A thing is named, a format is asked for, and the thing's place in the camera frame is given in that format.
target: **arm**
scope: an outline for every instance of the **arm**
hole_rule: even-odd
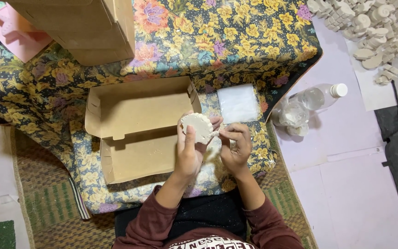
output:
[[[218,129],[222,117],[211,117],[214,129]],[[147,198],[127,228],[125,237],[116,238],[112,249],[159,249],[168,237],[179,202],[189,183],[196,177],[202,165],[205,144],[195,144],[196,132],[192,126],[184,134],[179,119],[177,126],[177,161],[173,173],[163,186],[157,186]]]
[[[247,167],[252,149],[248,127],[244,124],[231,124],[220,131],[219,138],[222,140],[222,163],[235,177],[246,208],[246,216],[252,229],[251,241],[259,248],[303,248],[299,237],[285,225],[284,219],[265,197]],[[235,148],[230,148],[229,140],[236,142]]]

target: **pink object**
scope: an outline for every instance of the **pink object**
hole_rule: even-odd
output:
[[[53,39],[37,30],[8,3],[0,9],[0,42],[26,63]]]

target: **hand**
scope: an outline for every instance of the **hand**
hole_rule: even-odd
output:
[[[191,113],[193,111],[184,113],[182,117]],[[191,125],[187,126],[187,134],[184,134],[182,131],[182,117],[177,122],[177,162],[173,173],[190,182],[199,173],[208,144],[195,144],[196,131]],[[223,118],[221,116],[211,116],[209,119],[213,124],[213,130],[217,131]]]
[[[221,159],[224,166],[236,178],[250,174],[247,166],[251,154],[252,144],[248,126],[245,124],[230,124],[220,130],[222,140]],[[236,142],[236,147],[230,148],[230,140]]]

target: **maroon long-sleeve shirt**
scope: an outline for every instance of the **maroon long-sleeve shirt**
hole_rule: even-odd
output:
[[[218,228],[197,228],[163,244],[168,237],[178,207],[166,208],[155,198],[156,186],[142,205],[138,216],[127,228],[125,237],[116,238],[112,249],[303,249],[296,233],[265,198],[258,209],[245,215],[251,226],[251,245],[229,231]]]

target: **sleeve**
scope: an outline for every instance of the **sleeve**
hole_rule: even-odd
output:
[[[261,249],[303,249],[300,238],[290,229],[271,201],[245,214],[251,226],[251,241]]]
[[[117,237],[112,249],[160,249],[168,237],[178,207],[166,208],[156,201],[158,185],[142,204],[138,216],[130,221],[124,237]]]

